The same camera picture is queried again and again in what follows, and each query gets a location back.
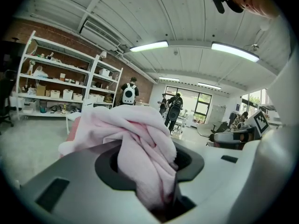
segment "white wall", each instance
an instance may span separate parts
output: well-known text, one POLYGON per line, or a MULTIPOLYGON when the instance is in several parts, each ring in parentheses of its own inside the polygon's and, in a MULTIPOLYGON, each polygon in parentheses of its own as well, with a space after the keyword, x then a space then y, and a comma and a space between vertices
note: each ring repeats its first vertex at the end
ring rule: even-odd
POLYGON ((212 110, 212 106, 213 105, 220 105, 220 106, 223 106, 223 105, 227 105, 227 102, 229 101, 229 98, 227 97, 224 97, 224 96, 221 96, 221 95, 216 95, 216 94, 212 94, 212 93, 209 93, 207 91, 201 91, 201 90, 198 90, 198 89, 192 89, 192 88, 189 88, 189 87, 183 87, 183 86, 179 86, 179 85, 166 85, 166 84, 155 84, 153 86, 153 90, 151 92, 151 95, 150 95, 150 98, 149 98, 149 105, 152 106, 153 108, 159 110, 159 104, 157 103, 158 101, 162 101, 162 94, 165 93, 166 91, 166 86, 171 86, 171 87, 177 87, 179 89, 186 89, 186 90, 190 90, 190 91, 196 91, 196 92, 202 92, 202 93, 205 93, 205 94, 208 94, 208 95, 212 95, 212 101, 211 101, 211 104, 210 104, 210 108, 209 108, 209 111, 208 111, 208 114, 207 114, 207 117, 206 117, 206 123, 208 123, 208 120, 209 120, 209 117, 211 115, 211 110, 212 110))
POLYGON ((206 116, 206 122, 205 122, 206 124, 209 122, 213 105, 224 106, 224 105, 227 105, 228 100, 229 100, 229 98, 227 98, 227 97, 212 94, 212 102, 210 104, 209 112, 207 113, 207 116, 206 116))
POLYGON ((149 98, 149 105, 157 110, 160 110, 160 105, 157 103, 158 101, 162 101, 162 94, 165 93, 166 84, 155 84, 153 85, 153 89, 151 91, 151 95, 149 98))
POLYGON ((223 122, 226 121, 227 123, 229 123, 229 116, 230 116, 231 112, 237 112, 238 113, 238 111, 236 110, 236 107, 237 107, 237 104, 239 104, 240 105, 239 110, 240 110, 241 109, 241 103, 242 103, 242 98, 240 96, 228 98, 228 101, 225 104, 226 109, 225 109, 225 113, 224 113, 222 121, 223 122))

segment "white ceiling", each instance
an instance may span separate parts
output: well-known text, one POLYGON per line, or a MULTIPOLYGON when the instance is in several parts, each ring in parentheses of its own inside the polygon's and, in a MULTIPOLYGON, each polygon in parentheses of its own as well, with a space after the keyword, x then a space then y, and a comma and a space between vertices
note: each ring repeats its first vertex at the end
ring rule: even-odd
POLYGON ((16 16, 77 34, 91 16, 121 38, 122 48, 168 40, 168 48, 125 51, 124 57, 152 78, 163 75, 187 84, 204 80, 229 94, 268 86, 290 53, 286 26, 281 18, 268 21, 224 6, 220 14, 212 0, 28 0, 16 16), (261 61, 207 49, 212 41, 244 49, 256 43, 261 61))

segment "gray floor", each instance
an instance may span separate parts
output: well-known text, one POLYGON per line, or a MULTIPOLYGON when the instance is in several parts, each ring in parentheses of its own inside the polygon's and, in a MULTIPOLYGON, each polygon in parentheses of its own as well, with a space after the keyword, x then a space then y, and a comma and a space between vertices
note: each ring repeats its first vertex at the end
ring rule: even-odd
MULTIPOLYGON (((63 118, 22 117, 14 121, 14 127, 2 124, 0 130, 2 167, 8 177, 20 184, 54 163, 59 156, 59 144, 67 138, 63 118)), ((179 143, 196 151, 206 145, 207 138, 200 136, 195 128, 185 127, 181 141, 179 143)))

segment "black office chair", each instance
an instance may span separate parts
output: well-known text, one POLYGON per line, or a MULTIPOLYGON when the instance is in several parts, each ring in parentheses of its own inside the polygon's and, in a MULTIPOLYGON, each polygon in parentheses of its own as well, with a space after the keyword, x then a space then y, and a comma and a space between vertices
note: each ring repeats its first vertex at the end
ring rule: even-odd
POLYGON ((227 122, 223 122, 216 131, 211 129, 211 132, 212 133, 222 133, 222 132, 226 131, 228 127, 229 126, 228 126, 227 122))
POLYGON ((4 73, 4 78, 0 80, 0 124, 9 123, 11 127, 14 127, 14 124, 11 121, 9 114, 10 111, 10 102, 9 95, 13 90, 15 84, 16 71, 7 70, 4 73), (8 106, 5 106, 5 100, 8 99, 8 106))

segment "brick wall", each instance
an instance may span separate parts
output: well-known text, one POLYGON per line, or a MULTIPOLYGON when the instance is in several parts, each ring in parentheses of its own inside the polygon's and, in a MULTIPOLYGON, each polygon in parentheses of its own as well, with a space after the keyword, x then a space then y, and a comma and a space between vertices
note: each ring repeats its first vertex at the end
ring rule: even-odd
MULTIPOLYGON (((90 56, 95 57, 97 54, 101 53, 101 50, 98 49, 97 47, 89 44, 88 42, 83 41, 82 39, 80 39, 78 37, 68 34, 62 30, 59 30, 54 27, 44 25, 41 23, 28 21, 28 20, 22 20, 22 19, 15 19, 12 22, 10 28, 6 32, 5 36, 3 37, 3 40, 13 41, 12 37, 17 37, 17 38, 19 38, 18 42, 27 43, 31 33, 34 30, 36 31, 35 36, 38 36, 38 37, 41 37, 41 38, 44 38, 44 39, 47 39, 47 40, 50 40, 53 42, 60 43, 62 45, 76 49, 76 50, 81 51, 90 56)), ((31 44, 28 50, 32 50, 33 47, 34 47, 34 44, 31 44)), ((45 55, 49 55, 50 51, 46 50, 46 49, 39 48, 37 51, 37 54, 41 54, 41 53, 44 53, 45 55)), ((57 52, 54 52, 54 57, 57 59, 60 59, 63 63, 66 63, 66 64, 72 64, 72 65, 80 66, 80 67, 88 66, 88 63, 85 63, 81 60, 74 59, 72 57, 69 57, 69 56, 66 56, 63 54, 59 54, 57 52)), ((121 85, 124 83, 128 83, 130 81, 131 77, 136 77, 137 78, 136 85, 138 86, 138 89, 139 89, 139 96, 136 98, 136 100, 137 101, 142 100, 143 102, 146 102, 146 103, 148 103, 150 101, 150 94, 151 94, 151 91, 153 88, 152 82, 150 82, 149 80, 144 78, 142 75, 137 73, 135 70, 128 67, 126 64, 124 64, 123 62, 119 61, 118 59, 116 59, 115 57, 113 57, 109 54, 107 54, 107 58, 103 59, 103 61, 106 62, 107 64, 110 64, 110 65, 118 68, 118 69, 123 68, 119 88, 116 93, 116 100, 119 100, 119 97, 121 95, 121 90, 120 90, 121 85)), ((84 75, 78 74, 76 72, 56 68, 53 66, 50 67, 50 66, 43 65, 43 64, 38 64, 38 65, 43 66, 43 70, 46 73, 48 73, 48 75, 51 77, 59 78, 60 73, 66 73, 66 78, 69 77, 69 78, 72 78, 75 80, 80 80, 80 81, 84 79, 84 75)), ((26 62, 23 66, 24 67, 22 69, 22 72, 26 73, 26 71, 28 69, 28 62, 26 62)), ((22 85, 24 83, 25 83, 25 79, 24 78, 20 79, 20 84, 22 85)), ((74 90, 74 92, 81 93, 80 88, 76 88, 73 86, 64 86, 63 88, 61 88, 61 85, 57 85, 54 83, 41 82, 41 84, 43 84, 43 85, 46 84, 47 89, 50 89, 50 90, 60 90, 61 89, 60 91, 62 91, 62 89, 72 89, 72 90, 74 90)))

